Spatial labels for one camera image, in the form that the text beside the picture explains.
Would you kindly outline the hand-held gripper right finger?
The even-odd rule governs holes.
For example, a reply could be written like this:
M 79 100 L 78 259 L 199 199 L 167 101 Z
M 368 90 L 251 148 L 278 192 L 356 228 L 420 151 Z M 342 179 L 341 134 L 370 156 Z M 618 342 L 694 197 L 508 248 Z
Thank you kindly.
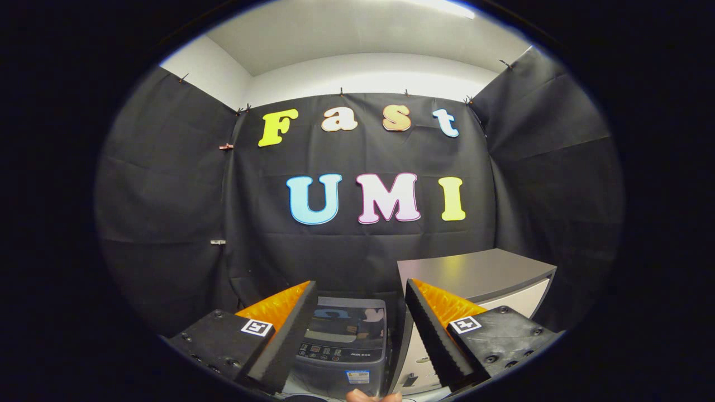
M 503 376 L 560 337 L 510 306 L 488 309 L 414 278 L 406 282 L 404 301 L 440 384 L 450 391 Z

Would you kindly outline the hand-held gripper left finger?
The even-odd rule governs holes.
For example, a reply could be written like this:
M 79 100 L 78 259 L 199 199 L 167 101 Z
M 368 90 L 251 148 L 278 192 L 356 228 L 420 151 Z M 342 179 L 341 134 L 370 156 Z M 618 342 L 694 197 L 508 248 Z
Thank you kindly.
M 213 310 L 165 341 L 212 376 L 273 395 L 288 379 L 317 300 L 317 283 L 304 281 L 238 312 Z

